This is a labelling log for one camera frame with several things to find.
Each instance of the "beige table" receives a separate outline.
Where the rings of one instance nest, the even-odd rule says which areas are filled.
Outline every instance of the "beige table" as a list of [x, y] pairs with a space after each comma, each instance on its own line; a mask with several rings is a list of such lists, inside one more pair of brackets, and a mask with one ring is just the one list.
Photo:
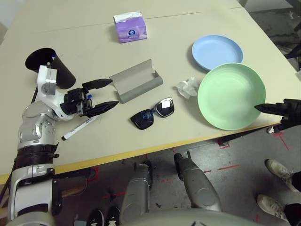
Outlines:
[[[0, 47], [2, 78], [2, 126], [0, 142], [0, 183], [7, 178], [16, 156], [17, 131], [21, 114], [29, 104], [36, 74], [25, 68], [27, 56], [41, 47], [54, 48], [62, 61], [81, 83], [108, 78], [149, 58], [164, 84], [126, 104], [118, 104], [100, 119], [69, 140], [61, 141], [60, 154], [54, 160], [57, 172], [81, 169], [127, 157], [150, 153], [239, 131], [224, 131], [211, 126], [201, 115], [196, 98], [183, 99], [175, 84], [191, 76], [199, 81], [206, 72], [191, 56], [193, 42], [208, 34], [221, 34], [234, 39], [244, 52], [243, 63], [254, 68], [266, 86], [266, 102], [284, 98], [301, 98], [301, 84], [295, 70], [243, 8], [215, 7], [206, 11], [178, 16], [146, 19], [148, 39], [119, 44], [113, 24], [83, 26], [53, 32], [11, 33]], [[115, 89], [109, 85], [93, 90], [93, 103], [115, 100]], [[167, 118], [155, 116], [150, 128], [138, 130], [129, 118], [140, 110], [172, 96], [175, 113]], [[261, 114], [248, 128], [278, 122], [279, 116]], [[56, 124], [57, 141], [84, 117]]]
[[240, 8], [237, 0], [27, 0], [7, 37], [109, 24], [113, 15], [141, 11], [145, 19], [204, 12], [216, 6]]

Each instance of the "sunglasses frame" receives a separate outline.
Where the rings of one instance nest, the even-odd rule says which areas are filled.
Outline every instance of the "sunglasses frame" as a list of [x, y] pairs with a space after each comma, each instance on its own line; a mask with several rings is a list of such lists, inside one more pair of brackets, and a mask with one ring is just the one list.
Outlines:
[[157, 106], [158, 106], [159, 104], [161, 104], [161, 103], [167, 101], [167, 100], [169, 100], [171, 106], [174, 107], [173, 99], [172, 99], [171, 97], [168, 97], [168, 98], [165, 98], [165, 99], [159, 101], [159, 102], [153, 107], [153, 111], [157, 112], [158, 115], [160, 115], [160, 116], [163, 117], [163, 118], [165, 118], [165, 117], [167, 117], [167, 116], [170, 116], [172, 113], [174, 113], [174, 109], [173, 109], [173, 111], [172, 111], [170, 114], [168, 114], [168, 115], [162, 115], [162, 114], [160, 114], [160, 112], [157, 110]]
[[[169, 107], [172, 106], [172, 107], [173, 107], [173, 111], [172, 111], [170, 114], [168, 114], [168, 115], [162, 115], [162, 114], [160, 114], [160, 112], [157, 110], [157, 106], [160, 105], [161, 103], [163, 103], [164, 101], [167, 101], [167, 100], [170, 101], [170, 106], [169, 106]], [[151, 115], [152, 115], [152, 123], [151, 123], [151, 125], [148, 126], [148, 127], [150, 127], [150, 126], [152, 126], [153, 123], [154, 123], [154, 112], [157, 112], [157, 114], [158, 114], [159, 116], [161, 116], [162, 118], [165, 118], [165, 117], [167, 117], [167, 116], [170, 116], [172, 113], [174, 113], [174, 103], [173, 103], [173, 99], [172, 99], [171, 97], [165, 98], [165, 99], [159, 101], [153, 108], [151, 108], [151, 109], [145, 109], [145, 110], [140, 111], [140, 112], [138, 112], [137, 114], [133, 115], [133, 116], [130, 118], [130, 120], [134, 123], [134, 125], [135, 125], [138, 129], [141, 129], [141, 130], [147, 129], [148, 127], [146, 127], [146, 128], [141, 127], [141, 124], [138, 124], [138, 121], [136, 120], [136, 117], [139, 117], [139, 114], [142, 114], [142, 113], [145, 112], [145, 111], [149, 111], [149, 112], [151, 113]]]

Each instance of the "marker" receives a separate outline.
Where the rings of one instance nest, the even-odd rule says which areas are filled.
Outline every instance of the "marker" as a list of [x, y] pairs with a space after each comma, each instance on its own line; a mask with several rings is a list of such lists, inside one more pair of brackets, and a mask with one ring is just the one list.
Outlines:
[[83, 124], [78, 125], [74, 129], [72, 129], [69, 133], [66, 133], [64, 136], [62, 136], [62, 140], [69, 139], [71, 136], [73, 136], [74, 134], [76, 134], [78, 131], [80, 131], [81, 129], [85, 128], [91, 122], [95, 121], [98, 117], [99, 117], [99, 115], [96, 115], [96, 116], [93, 116], [91, 118], [88, 118], [86, 121], [84, 121]]

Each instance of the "black sunglasses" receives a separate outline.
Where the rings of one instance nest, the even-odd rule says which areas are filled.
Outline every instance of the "black sunglasses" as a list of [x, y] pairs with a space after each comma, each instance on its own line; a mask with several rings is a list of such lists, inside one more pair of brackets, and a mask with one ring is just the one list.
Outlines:
[[146, 109], [131, 117], [131, 121], [139, 129], [146, 129], [154, 123], [154, 112], [161, 117], [170, 116], [174, 113], [174, 103], [171, 97], [161, 100], [153, 109]]

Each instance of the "black cylinder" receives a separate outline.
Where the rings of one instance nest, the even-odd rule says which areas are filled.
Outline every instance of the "black cylinder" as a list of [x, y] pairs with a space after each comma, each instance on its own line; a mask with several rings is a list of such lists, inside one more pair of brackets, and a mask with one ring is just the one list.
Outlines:
[[39, 73], [40, 65], [47, 65], [48, 62], [50, 68], [57, 70], [56, 85], [61, 89], [71, 88], [76, 79], [51, 48], [40, 48], [31, 53], [25, 61], [25, 66], [29, 70]]

